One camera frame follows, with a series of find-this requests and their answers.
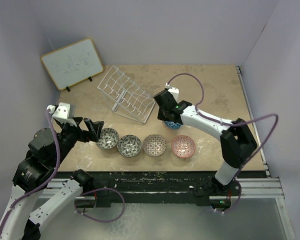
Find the red patterned bowl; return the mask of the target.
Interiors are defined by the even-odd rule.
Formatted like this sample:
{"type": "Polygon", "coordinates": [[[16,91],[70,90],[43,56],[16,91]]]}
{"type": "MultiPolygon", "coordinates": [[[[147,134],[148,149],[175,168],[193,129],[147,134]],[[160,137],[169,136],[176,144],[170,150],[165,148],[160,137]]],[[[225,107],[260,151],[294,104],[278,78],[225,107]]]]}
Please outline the red patterned bowl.
{"type": "Polygon", "coordinates": [[[196,151],[196,144],[186,135],[178,135],[171,142],[172,152],[179,158],[190,158],[196,151]]]}

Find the white wire dish rack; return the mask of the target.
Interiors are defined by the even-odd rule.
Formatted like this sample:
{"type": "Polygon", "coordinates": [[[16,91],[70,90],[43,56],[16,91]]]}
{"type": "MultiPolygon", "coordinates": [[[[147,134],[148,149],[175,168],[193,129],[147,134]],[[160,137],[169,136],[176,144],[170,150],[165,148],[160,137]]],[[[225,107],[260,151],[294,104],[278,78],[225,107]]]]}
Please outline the white wire dish rack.
{"type": "Polygon", "coordinates": [[[98,85],[110,110],[145,124],[155,106],[153,97],[116,66],[111,66],[98,85]]]}

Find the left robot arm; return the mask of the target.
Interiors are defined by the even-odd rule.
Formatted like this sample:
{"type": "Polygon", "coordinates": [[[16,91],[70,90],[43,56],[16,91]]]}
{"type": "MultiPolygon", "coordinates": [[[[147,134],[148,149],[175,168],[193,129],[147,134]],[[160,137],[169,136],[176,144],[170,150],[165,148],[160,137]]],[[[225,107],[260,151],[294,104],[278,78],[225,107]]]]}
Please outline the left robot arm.
{"type": "Polygon", "coordinates": [[[50,123],[48,128],[37,131],[28,144],[29,150],[17,167],[10,200],[0,220],[0,240],[24,237],[32,207],[76,142],[99,141],[103,121],[93,122],[82,117],[75,117],[73,121],[74,125],[58,121],[60,133],[50,123]]]}

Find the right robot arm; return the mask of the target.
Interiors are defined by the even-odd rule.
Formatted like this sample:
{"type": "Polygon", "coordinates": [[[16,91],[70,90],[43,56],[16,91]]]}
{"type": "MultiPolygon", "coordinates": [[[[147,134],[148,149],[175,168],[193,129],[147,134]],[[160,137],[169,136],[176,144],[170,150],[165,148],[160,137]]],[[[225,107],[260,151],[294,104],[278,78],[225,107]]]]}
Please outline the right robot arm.
{"type": "Polygon", "coordinates": [[[193,127],[214,137],[220,142],[223,163],[214,176],[212,190],[218,196],[230,190],[230,182],[235,178],[246,160],[257,149],[257,142],[246,122],[217,118],[188,101],[177,102],[175,94],[164,89],[154,96],[159,106],[157,118],[193,127]]]}

